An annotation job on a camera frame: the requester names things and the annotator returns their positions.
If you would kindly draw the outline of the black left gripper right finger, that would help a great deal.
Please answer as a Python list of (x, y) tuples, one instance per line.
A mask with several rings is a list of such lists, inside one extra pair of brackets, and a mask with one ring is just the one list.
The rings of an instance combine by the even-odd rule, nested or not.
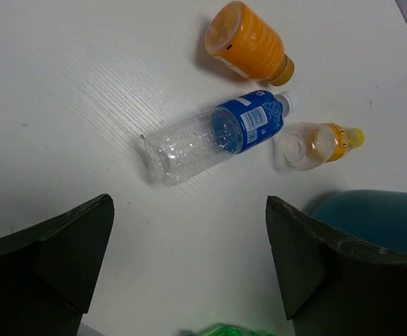
[(279, 197), (266, 226), (297, 335), (407, 335), (407, 253), (359, 239)]

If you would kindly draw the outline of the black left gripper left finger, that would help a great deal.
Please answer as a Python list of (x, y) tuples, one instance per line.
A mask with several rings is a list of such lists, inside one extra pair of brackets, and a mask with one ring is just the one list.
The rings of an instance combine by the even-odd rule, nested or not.
[(76, 335), (115, 217), (102, 194), (0, 238), (0, 335)]

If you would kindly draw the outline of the blue label clear bottle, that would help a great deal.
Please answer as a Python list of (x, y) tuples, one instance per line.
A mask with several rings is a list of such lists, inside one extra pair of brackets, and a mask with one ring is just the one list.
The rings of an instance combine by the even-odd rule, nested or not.
[(177, 186), (275, 136), (297, 109), (297, 96), (256, 90), (162, 128), (144, 140), (147, 168)]

